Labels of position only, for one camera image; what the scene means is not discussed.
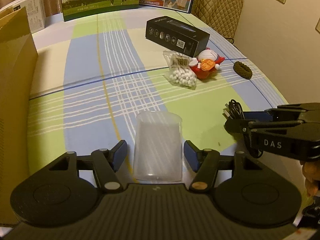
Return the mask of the right hand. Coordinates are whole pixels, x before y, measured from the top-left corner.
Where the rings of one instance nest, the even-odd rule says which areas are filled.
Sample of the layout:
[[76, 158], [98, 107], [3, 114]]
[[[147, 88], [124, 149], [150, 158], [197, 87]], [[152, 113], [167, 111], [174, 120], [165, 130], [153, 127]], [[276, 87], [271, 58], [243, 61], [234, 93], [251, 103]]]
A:
[[315, 196], [319, 191], [320, 164], [318, 161], [300, 161], [302, 174], [305, 177], [305, 188], [308, 196]]

